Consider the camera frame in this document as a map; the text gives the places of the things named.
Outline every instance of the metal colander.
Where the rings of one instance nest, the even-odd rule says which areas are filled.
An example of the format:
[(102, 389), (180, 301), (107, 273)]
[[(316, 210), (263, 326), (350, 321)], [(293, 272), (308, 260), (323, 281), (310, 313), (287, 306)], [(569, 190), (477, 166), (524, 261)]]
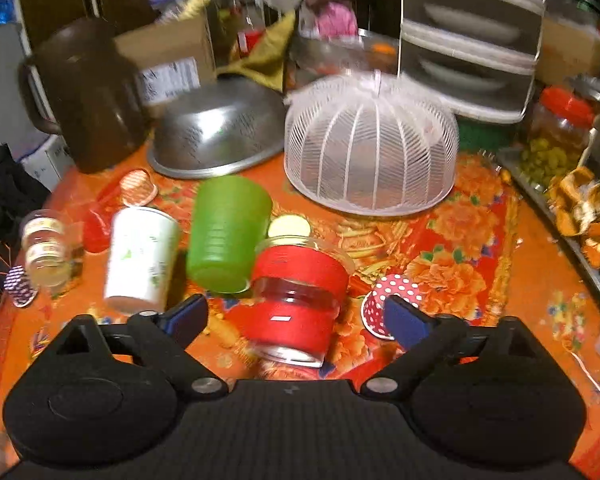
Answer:
[(208, 178), (249, 168), (284, 148), (286, 107), (250, 79), (218, 80), (167, 104), (149, 164), (171, 178)]
[(321, 79), (290, 101), (286, 176), (310, 199), (347, 213), (400, 216), (451, 190), (458, 124), (412, 83), (349, 73)]

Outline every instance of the green cloth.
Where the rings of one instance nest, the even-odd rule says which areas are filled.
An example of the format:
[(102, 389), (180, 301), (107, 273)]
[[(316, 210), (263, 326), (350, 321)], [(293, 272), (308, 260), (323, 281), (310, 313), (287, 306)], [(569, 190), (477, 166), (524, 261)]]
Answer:
[(264, 36), (251, 53), (230, 65), (220, 67), (216, 74), (239, 74), (263, 86), (282, 92), (286, 48), (296, 28), (296, 12), (286, 13), (282, 19), (267, 27)]
[(479, 123), (456, 116), (460, 135), (460, 150), (477, 153), (480, 150), (496, 153), (500, 148), (510, 146), (518, 129), (518, 124)]

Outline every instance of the glass jar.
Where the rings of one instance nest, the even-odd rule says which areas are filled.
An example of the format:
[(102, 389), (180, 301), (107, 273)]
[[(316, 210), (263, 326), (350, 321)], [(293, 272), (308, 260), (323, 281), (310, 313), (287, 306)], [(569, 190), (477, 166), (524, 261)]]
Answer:
[(542, 91), (522, 153), (522, 173), (533, 185), (547, 189), (554, 176), (576, 168), (589, 145), (593, 119), (591, 106), (565, 89), (551, 86)]
[(51, 209), (28, 214), (21, 224), (24, 268), (35, 287), (62, 285), (71, 274), (67, 218)]
[(297, 235), (269, 238), (256, 252), (255, 301), (242, 333), (265, 359), (321, 367), (353, 260), (323, 240)]

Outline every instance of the white cable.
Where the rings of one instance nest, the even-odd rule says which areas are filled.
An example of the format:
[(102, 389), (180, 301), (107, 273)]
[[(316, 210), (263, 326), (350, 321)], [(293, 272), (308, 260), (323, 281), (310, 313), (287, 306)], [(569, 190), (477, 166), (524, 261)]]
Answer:
[(591, 383), (596, 387), (596, 389), (600, 392), (600, 385), (596, 382), (596, 380), (591, 376), (591, 374), (589, 373), (589, 370), (587, 370), (587, 367), (584, 365), (584, 363), (582, 362), (582, 359), (580, 359), (576, 354), (574, 354), (573, 352), (569, 352), (573, 357), (575, 357), (576, 361), (578, 362), (578, 364), (580, 365), (580, 368), (582, 368), (582, 371), (584, 373), (586, 373), (587, 377), (589, 378), (589, 381), (591, 381)]

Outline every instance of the white paper cup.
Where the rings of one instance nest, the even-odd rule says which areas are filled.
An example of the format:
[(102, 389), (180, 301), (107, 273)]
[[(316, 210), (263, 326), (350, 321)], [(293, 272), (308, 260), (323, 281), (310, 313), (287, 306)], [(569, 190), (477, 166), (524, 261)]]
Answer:
[(113, 218), (105, 302), (126, 314), (164, 312), (180, 227), (150, 207), (128, 207)]

